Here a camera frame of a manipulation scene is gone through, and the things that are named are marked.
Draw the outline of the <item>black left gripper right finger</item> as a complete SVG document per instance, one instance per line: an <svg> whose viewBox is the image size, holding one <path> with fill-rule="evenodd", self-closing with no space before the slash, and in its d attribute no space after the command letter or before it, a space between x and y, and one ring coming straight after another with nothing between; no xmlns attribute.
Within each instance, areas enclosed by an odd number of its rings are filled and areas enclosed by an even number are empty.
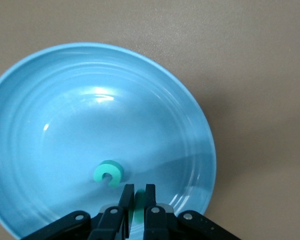
<svg viewBox="0 0 300 240"><path fill-rule="evenodd" d="M145 240L238 240L239 238L194 210L175 215L168 204L156 201L156 186L145 187Z"/></svg>

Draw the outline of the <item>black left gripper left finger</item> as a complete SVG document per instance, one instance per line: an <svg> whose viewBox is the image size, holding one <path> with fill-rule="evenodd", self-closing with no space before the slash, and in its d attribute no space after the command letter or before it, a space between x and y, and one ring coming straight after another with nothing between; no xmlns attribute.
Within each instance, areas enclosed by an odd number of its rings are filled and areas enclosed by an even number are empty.
<svg viewBox="0 0 300 240"><path fill-rule="evenodd" d="M95 216L73 211L24 240L126 240L130 236L135 204L135 187L126 184L117 205L102 208Z"/></svg>

